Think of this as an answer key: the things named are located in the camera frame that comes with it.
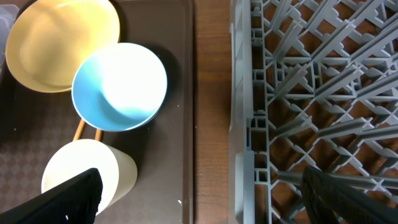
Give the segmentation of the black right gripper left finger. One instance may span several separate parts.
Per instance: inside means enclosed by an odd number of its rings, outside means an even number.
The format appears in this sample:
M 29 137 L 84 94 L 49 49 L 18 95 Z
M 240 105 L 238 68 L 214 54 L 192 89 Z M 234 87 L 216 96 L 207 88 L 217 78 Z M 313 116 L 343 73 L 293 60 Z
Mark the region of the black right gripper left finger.
M 99 170 L 90 168 L 1 214 L 1 224 L 93 224 L 101 202 Z

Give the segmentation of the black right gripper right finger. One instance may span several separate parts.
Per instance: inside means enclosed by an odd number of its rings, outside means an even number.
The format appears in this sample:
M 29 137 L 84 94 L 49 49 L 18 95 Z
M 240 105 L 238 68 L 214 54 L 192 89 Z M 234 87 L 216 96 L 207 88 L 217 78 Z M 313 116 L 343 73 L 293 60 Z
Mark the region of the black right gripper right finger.
M 311 223 L 397 223 L 397 210 L 369 198 L 313 167 L 306 167 L 300 185 L 303 204 Z

